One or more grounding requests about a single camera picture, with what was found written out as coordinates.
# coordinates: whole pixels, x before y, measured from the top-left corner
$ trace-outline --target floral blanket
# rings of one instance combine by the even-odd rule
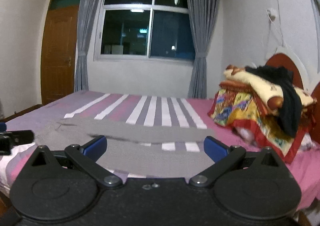
[[[216,96],[214,122],[223,127],[249,129],[260,148],[272,147],[287,163],[291,163],[298,151],[307,127],[299,127],[295,138],[285,134],[275,116],[261,116],[254,97],[245,92],[221,89]]]

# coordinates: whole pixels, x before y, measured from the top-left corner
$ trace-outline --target window frame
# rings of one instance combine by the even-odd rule
[[[102,43],[102,33],[103,33],[103,25],[105,12],[107,10],[130,10],[130,9],[145,9],[150,11],[149,18],[149,26],[148,26],[148,43],[147,43],[147,55],[112,55],[112,54],[101,54],[101,43]],[[152,0],[151,5],[147,4],[112,4],[112,5],[104,5],[104,0],[100,0],[100,8],[97,22],[97,30],[95,36],[95,45],[94,45],[94,61],[104,61],[104,60],[123,60],[123,59],[131,59],[131,60],[148,60],[148,61],[165,61],[165,62],[180,62],[180,63],[193,63],[193,60],[190,59],[179,59],[179,58],[166,58],[166,57],[150,57],[150,49],[151,49],[151,37],[152,37],[152,27],[153,27],[153,14],[155,10],[160,11],[169,11],[169,12],[177,12],[183,14],[189,14],[189,9],[180,8],[180,7],[172,7],[172,6],[162,6],[155,5],[155,0]]]

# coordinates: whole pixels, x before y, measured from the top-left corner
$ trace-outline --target curtain tieback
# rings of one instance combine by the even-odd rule
[[[78,52],[78,57],[80,56],[86,56],[87,54],[85,53],[85,51],[79,51]]]
[[[206,58],[207,54],[206,53],[196,53],[196,58]]]

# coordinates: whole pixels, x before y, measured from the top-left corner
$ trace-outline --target wooden door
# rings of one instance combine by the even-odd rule
[[[41,52],[43,105],[74,90],[78,10],[74,5],[47,13]]]

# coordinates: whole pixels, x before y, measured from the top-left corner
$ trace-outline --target blue gripper pad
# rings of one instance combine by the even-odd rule
[[[0,132],[5,132],[7,130],[7,125],[4,122],[0,122]]]
[[[98,136],[80,147],[80,151],[86,157],[96,162],[107,150],[107,139],[105,136]]]
[[[229,147],[211,136],[204,140],[204,152],[215,163],[226,157],[229,153]]]

